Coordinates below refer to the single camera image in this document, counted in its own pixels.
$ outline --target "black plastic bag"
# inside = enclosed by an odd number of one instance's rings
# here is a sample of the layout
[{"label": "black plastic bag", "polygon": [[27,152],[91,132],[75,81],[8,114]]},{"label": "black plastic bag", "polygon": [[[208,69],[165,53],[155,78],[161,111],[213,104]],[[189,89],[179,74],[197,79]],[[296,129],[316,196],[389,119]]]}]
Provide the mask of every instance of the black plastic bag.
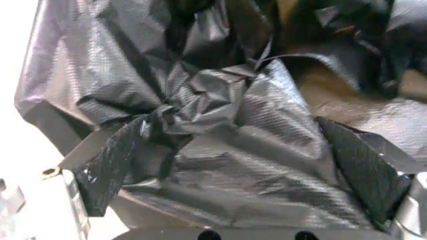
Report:
[{"label": "black plastic bag", "polygon": [[16,107],[93,216],[123,189],[197,225],[370,229],[312,115],[427,159],[427,81],[404,77],[426,73],[427,16],[408,7],[427,3],[40,0]]}]

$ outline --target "white background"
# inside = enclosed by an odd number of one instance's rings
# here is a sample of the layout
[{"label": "white background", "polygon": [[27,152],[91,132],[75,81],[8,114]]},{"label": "white background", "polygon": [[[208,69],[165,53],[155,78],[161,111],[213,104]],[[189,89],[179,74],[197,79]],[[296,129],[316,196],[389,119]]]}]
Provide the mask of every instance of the white background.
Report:
[{"label": "white background", "polygon": [[[38,0],[2,1],[0,14],[0,176],[23,185],[63,158],[14,106],[37,4]],[[106,215],[91,220],[89,240],[108,240],[126,230],[111,209]]]}]

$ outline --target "black trash bag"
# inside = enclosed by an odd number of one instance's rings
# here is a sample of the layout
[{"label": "black trash bag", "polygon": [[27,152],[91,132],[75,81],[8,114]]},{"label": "black trash bag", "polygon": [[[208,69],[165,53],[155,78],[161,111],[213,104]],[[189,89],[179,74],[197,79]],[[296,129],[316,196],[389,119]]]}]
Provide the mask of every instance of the black trash bag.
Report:
[{"label": "black trash bag", "polygon": [[[314,58],[356,91],[389,99],[399,95],[407,69],[426,73],[427,4],[423,1],[301,0],[295,8],[288,24],[299,28],[299,35],[306,34],[297,40],[311,41],[291,49],[281,47],[288,53],[284,57]],[[314,14],[306,17],[308,12]]]},{"label": "black trash bag", "polygon": [[371,229],[312,115],[426,160],[427,80],[406,71],[426,73],[426,14],[402,10],[426,6],[40,0],[16,107],[68,154],[91,216],[113,201],[198,226]]},{"label": "black trash bag", "polygon": [[200,69],[269,53],[273,0],[180,2],[40,0],[19,112],[66,155],[91,131],[150,113]]},{"label": "black trash bag", "polygon": [[122,187],[199,225],[371,228],[279,60],[200,71],[73,172],[92,216]]}]

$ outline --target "black metal plate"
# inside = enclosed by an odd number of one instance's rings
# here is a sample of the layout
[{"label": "black metal plate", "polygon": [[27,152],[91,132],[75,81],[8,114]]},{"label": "black metal plate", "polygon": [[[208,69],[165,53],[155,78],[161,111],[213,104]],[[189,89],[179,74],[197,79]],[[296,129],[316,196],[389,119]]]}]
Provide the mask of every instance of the black metal plate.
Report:
[{"label": "black metal plate", "polygon": [[302,228],[234,228],[234,229],[147,229],[138,228],[126,232],[114,240],[396,240],[379,231],[348,229]]}]

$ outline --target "screw hole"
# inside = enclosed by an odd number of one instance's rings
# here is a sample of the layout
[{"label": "screw hole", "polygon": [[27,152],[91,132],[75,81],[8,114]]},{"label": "screw hole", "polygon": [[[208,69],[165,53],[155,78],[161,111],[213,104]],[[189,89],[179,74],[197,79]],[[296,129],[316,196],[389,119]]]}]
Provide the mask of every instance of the screw hole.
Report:
[{"label": "screw hole", "polygon": [[295,240],[319,240],[319,239],[312,232],[300,231],[295,235]]},{"label": "screw hole", "polygon": [[54,172],[55,172],[54,168],[49,168],[43,171],[43,175],[50,175],[50,174],[53,174]]},{"label": "screw hole", "polygon": [[205,230],[199,234],[197,240],[221,240],[221,236],[216,231]]}]

